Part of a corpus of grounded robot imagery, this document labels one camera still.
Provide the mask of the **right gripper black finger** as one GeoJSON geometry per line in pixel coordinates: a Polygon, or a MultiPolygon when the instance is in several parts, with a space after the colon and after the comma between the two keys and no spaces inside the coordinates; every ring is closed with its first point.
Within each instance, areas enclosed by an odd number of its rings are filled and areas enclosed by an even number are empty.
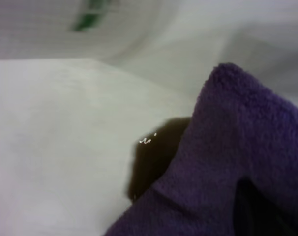
{"type": "Polygon", "coordinates": [[[248,178],[238,181],[233,208],[236,236],[287,236],[282,212],[248,178]]]}

